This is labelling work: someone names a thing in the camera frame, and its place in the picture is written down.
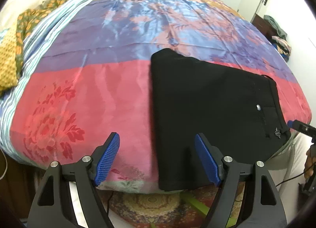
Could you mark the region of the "right hand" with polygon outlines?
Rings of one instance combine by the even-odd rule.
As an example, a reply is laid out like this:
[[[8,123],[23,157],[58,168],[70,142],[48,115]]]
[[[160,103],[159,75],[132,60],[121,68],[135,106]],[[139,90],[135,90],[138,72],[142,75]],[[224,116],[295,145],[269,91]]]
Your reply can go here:
[[[312,145],[308,151],[306,152],[306,162],[305,162],[305,166],[304,166],[304,178],[305,181],[308,181],[309,178],[313,175],[313,166],[315,164],[315,157],[312,157],[312,150],[314,150],[314,146]]]

